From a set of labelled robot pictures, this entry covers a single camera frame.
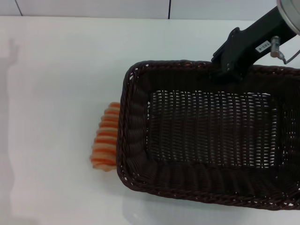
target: white wall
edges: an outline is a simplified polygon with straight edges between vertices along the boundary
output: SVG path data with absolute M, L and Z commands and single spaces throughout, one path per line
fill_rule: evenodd
M 167 19 L 169 0 L 17 0 L 23 15 Z M 257 20 L 276 0 L 172 0 L 171 19 Z M 19 15 L 0 0 L 0 15 Z
M 257 20 L 276 0 L 172 0 L 171 19 Z
M 23 15 L 167 19 L 169 0 L 18 0 Z
M 0 0 L 0 15 L 20 15 L 15 0 Z

